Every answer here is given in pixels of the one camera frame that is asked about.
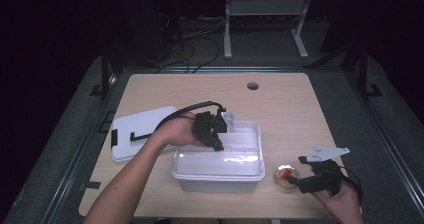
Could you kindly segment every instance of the plastic bin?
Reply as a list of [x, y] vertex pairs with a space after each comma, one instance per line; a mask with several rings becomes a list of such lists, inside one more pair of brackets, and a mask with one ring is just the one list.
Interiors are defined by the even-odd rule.
[[234, 122], [235, 132], [220, 133], [224, 150], [177, 148], [172, 175], [185, 191], [252, 193], [265, 176], [261, 131], [255, 122]]

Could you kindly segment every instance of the human arm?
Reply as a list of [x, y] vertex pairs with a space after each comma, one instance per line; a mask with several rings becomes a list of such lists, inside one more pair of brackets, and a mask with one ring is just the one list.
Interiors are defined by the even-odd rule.
[[130, 223], [153, 166], [168, 144], [202, 145], [192, 134], [194, 114], [175, 118], [156, 130], [112, 179], [90, 208], [84, 223]]
[[362, 213], [359, 207], [359, 198], [356, 190], [342, 181], [340, 191], [334, 196], [324, 192], [311, 193], [341, 224], [362, 224]]

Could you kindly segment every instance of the white metal stand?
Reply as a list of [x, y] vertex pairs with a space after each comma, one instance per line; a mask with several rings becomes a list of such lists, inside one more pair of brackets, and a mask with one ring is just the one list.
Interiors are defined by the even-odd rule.
[[308, 58], [300, 33], [305, 22], [310, 0], [226, 0], [224, 57], [231, 59], [230, 18], [232, 16], [299, 16], [295, 29], [291, 30], [301, 58]]

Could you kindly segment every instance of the wooden table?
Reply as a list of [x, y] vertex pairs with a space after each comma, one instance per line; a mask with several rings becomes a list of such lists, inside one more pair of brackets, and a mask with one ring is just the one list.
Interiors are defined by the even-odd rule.
[[[256, 82], [257, 90], [247, 84]], [[185, 192], [171, 175], [173, 151], [164, 152], [147, 183], [135, 216], [198, 218], [328, 218], [327, 211], [299, 189], [282, 189], [274, 182], [281, 164], [311, 176], [310, 166], [297, 157], [309, 155], [315, 145], [334, 147], [334, 141], [306, 74], [225, 73], [134, 75], [130, 78], [115, 118], [175, 106], [204, 102], [222, 104], [236, 121], [255, 121], [262, 132], [266, 175], [251, 194]], [[198, 112], [216, 107], [198, 109]], [[99, 189], [87, 189], [79, 211], [86, 215], [94, 200], [125, 163], [112, 160], [110, 132], [91, 177]], [[334, 159], [340, 165], [341, 159]]]

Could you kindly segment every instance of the dark background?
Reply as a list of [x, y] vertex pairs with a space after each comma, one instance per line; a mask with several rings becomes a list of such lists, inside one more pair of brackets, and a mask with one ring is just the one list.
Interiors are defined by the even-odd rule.
[[[166, 46], [166, 35], [143, 46], [145, 33], [131, 23], [154, 26], [156, 10], [172, 16], [175, 7], [189, 18], [224, 14], [224, 0], [1, 0], [1, 220], [92, 61], [106, 46], [131, 65], [160, 61], [166, 53], [155, 47]], [[308, 18], [331, 17], [326, 52], [360, 35], [424, 122], [423, 13], [421, 0], [312, 0]], [[145, 51], [134, 54], [132, 44]]]

